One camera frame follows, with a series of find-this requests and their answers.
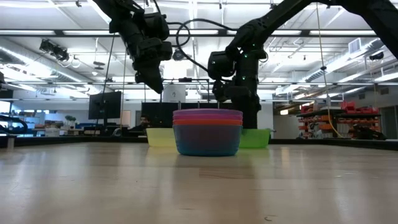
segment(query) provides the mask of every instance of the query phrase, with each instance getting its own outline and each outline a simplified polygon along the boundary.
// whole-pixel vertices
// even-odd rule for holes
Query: person
[[[140,125],[133,127],[130,131],[142,131],[144,132],[148,127],[150,127],[149,117],[146,115],[141,115]]]

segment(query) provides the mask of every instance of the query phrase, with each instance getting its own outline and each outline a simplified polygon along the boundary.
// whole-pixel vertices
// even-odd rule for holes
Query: pink bowl
[[[222,114],[193,114],[193,115],[174,115],[173,120],[190,120],[190,119],[228,119],[242,121],[243,117],[239,115],[222,115]]]

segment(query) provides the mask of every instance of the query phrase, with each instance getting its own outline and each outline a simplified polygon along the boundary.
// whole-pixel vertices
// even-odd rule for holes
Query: yellow bowl
[[[172,128],[147,128],[150,147],[177,147]]]

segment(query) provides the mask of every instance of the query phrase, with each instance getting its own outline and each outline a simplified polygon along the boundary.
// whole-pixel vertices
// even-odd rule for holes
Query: purple bowl
[[[180,120],[180,119],[230,119],[230,120],[238,120],[242,121],[243,117],[238,115],[223,115],[223,114],[193,114],[193,115],[174,115],[173,120]]]
[[[217,114],[217,115],[233,115],[243,116],[241,111],[237,110],[226,110],[226,109],[189,109],[189,110],[177,110],[173,112],[173,115],[206,115],[206,114]]]

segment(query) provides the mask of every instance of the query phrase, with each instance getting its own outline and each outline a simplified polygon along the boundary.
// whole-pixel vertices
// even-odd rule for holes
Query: blue bowl
[[[177,150],[186,156],[233,156],[239,149],[242,126],[175,125]]]

